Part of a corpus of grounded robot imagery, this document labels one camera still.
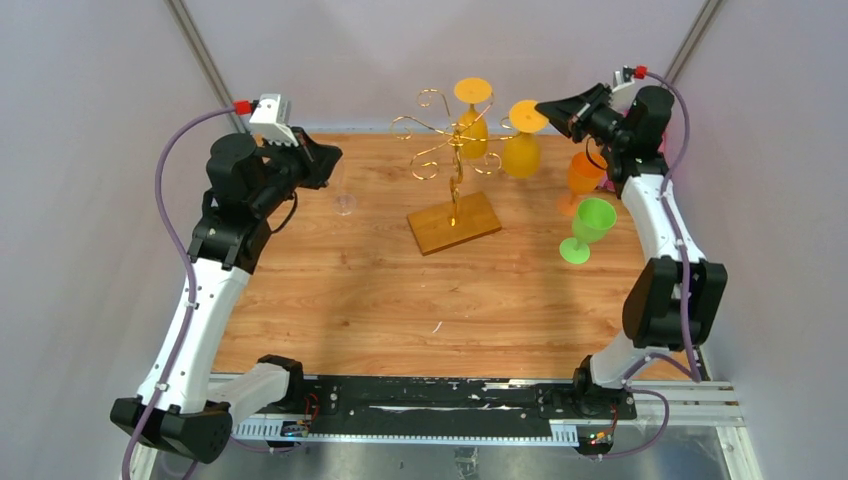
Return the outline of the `clear wine glass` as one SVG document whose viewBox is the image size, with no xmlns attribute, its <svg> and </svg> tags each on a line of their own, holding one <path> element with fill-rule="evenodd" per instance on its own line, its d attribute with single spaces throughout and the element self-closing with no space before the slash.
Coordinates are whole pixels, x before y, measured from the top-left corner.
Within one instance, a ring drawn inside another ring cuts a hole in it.
<svg viewBox="0 0 848 480">
<path fill-rule="evenodd" d="M 351 174 L 345 162 L 334 169 L 330 187 L 333 193 L 331 208 L 339 216 L 351 215 L 357 207 L 357 199 L 351 190 Z"/>
</svg>

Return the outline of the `orange wine glass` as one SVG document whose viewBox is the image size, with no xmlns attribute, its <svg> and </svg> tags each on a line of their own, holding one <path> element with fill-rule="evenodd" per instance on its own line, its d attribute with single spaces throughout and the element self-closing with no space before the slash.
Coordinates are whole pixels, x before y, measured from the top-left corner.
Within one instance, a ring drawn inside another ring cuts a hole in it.
<svg viewBox="0 0 848 480">
<path fill-rule="evenodd" d="M 573 216 L 581 199 L 601 183 L 606 169 L 607 163 L 598 153 L 575 154 L 566 172 L 568 192 L 559 197 L 558 211 L 565 216 Z"/>
</svg>

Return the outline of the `yellow wine glass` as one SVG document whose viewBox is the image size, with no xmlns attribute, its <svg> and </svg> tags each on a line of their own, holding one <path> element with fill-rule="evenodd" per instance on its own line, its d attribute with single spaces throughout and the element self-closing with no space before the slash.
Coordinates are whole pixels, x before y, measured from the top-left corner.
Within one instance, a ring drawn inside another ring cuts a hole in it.
<svg viewBox="0 0 848 480">
<path fill-rule="evenodd" d="M 504 141 L 502 168 L 514 178 L 528 178 L 540 166 L 541 148 L 536 134 L 548 126 L 549 120 L 536 110 L 536 106 L 536 100 L 518 101 L 507 117 L 516 133 Z"/>
<path fill-rule="evenodd" d="M 465 160 L 480 159 L 486 154 L 489 133 L 483 114 L 492 93 L 491 85 L 480 77 L 464 78 L 454 86 L 455 97 L 468 106 L 457 119 L 460 154 Z"/>
</svg>

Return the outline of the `green wine glass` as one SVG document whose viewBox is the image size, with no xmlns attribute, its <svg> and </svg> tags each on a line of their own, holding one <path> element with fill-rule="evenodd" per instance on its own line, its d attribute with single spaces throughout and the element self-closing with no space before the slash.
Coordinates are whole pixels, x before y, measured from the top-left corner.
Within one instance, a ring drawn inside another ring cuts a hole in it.
<svg viewBox="0 0 848 480">
<path fill-rule="evenodd" d="M 572 218 L 572 236 L 559 246 L 561 257 L 571 264 L 584 264 L 590 258 L 590 245 L 603 239 L 617 223 L 614 206 L 600 198 L 582 200 Z"/>
</svg>

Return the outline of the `gold wire glass rack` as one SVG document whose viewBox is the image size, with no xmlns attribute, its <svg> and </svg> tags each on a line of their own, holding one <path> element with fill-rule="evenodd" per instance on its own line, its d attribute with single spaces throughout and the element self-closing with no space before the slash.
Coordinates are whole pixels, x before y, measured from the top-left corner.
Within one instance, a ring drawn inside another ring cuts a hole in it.
<svg viewBox="0 0 848 480">
<path fill-rule="evenodd" d="M 461 143 L 458 141 L 459 132 L 457 131 L 458 118 L 452 115 L 446 95 L 438 89 L 423 89 L 418 93 L 416 102 L 420 108 L 426 109 L 431 106 L 435 97 L 442 100 L 448 119 L 447 127 L 434 127 L 412 115 L 398 116 L 389 124 L 390 134 L 402 141 L 408 141 L 413 137 L 413 129 L 406 125 L 408 122 L 443 138 L 439 144 L 411 157 L 408 169 L 413 178 L 418 181 L 432 180 L 440 173 L 439 162 L 428 160 L 426 158 L 428 155 L 443 148 L 448 148 L 451 152 L 452 172 L 448 177 L 450 200 L 407 215 L 407 223 L 419 252 L 423 256 L 432 255 L 492 235 L 502 229 L 502 224 L 486 195 L 483 192 L 463 195 L 460 187 L 464 183 L 467 165 L 474 172 L 484 176 L 490 176 L 500 170 L 502 159 L 500 155 L 489 150 L 489 145 L 510 138 L 509 136 L 497 138 L 488 136 L 486 154 L 480 159 L 465 160 L 460 154 Z M 490 99 L 485 102 L 487 108 L 484 110 L 484 118 L 494 103 L 493 92 Z"/>
</svg>

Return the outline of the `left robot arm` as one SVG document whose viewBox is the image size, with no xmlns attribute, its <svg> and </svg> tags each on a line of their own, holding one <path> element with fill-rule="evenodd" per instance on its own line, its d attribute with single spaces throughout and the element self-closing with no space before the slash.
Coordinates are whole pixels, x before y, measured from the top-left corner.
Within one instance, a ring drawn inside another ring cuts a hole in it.
<svg viewBox="0 0 848 480">
<path fill-rule="evenodd" d="M 165 341 L 132 397 L 117 399 L 111 421 L 144 446 L 199 463 L 216 460 L 234 427 L 268 405 L 283 413 L 306 400 L 301 362 L 267 354 L 246 373 L 211 387 L 226 326 L 274 234 L 269 218 L 300 188 L 318 190 L 343 157 L 302 128 L 291 146 L 228 134 L 210 148 L 209 189 L 184 257 L 186 280 Z"/>
</svg>

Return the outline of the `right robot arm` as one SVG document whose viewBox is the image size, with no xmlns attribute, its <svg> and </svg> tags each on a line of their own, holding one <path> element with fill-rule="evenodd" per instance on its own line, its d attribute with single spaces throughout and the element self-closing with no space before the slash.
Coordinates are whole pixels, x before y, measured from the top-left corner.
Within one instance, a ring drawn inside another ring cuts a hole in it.
<svg viewBox="0 0 848 480">
<path fill-rule="evenodd" d="M 656 361 L 700 382 L 696 347 L 708 338 L 728 281 L 726 267 L 711 262 L 688 232 L 677 206 L 673 166 L 660 150 L 678 107 L 686 128 L 688 107 L 673 87 L 648 85 L 626 113 L 611 105 L 613 89 L 597 84 L 582 94 L 540 102 L 536 111 L 575 143 L 597 140 L 607 175 L 628 210 L 645 266 L 622 307 L 622 329 L 575 369 L 569 392 L 555 393 L 584 417 L 596 417 L 629 399 L 628 383 Z"/>
</svg>

